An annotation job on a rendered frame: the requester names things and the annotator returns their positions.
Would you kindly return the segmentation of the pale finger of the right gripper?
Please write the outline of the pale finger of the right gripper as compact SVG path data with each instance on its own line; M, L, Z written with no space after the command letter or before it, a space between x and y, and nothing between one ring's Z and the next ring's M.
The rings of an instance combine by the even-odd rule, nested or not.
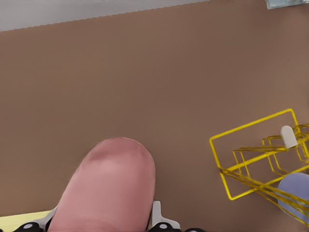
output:
M281 138L286 149L297 147L298 145L293 128L290 126L286 125L281 128Z

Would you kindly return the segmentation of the lavender plate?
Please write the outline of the lavender plate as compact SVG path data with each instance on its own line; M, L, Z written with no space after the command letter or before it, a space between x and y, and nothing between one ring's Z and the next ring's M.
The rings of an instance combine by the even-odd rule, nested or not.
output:
M309 174L292 173L284 177L278 185L278 189L290 193L296 197L309 201ZM309 224L309 216L297 211L290 205L278 201L279 206Z

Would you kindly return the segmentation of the pink plate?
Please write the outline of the pink plate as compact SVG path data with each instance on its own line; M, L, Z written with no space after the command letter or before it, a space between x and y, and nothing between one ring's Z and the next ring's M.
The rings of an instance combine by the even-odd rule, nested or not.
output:
M139 142L100 142L70 179L48 232L144 232L155 178L153 157Z

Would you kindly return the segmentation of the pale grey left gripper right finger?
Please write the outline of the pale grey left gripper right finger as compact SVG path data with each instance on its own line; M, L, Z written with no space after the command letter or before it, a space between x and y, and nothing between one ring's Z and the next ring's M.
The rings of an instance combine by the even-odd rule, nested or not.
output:
M148 232L181 232L180 224L161 214L161 202L154 201L151 213L151 228Z

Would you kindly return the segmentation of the pale yellow mat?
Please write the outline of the pale yellow mat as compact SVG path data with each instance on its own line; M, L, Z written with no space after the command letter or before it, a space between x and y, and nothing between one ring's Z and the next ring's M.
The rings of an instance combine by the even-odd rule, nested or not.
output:
M12 232L22 224L43 218L50 212L51 210L0 217L0 229L3 230L3 232Z

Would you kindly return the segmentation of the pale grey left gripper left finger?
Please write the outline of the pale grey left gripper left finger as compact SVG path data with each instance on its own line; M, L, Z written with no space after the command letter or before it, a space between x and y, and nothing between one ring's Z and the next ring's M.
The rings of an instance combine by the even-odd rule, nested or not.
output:
M51 210L45 217L24 222L14 232L47 232L57 207Z

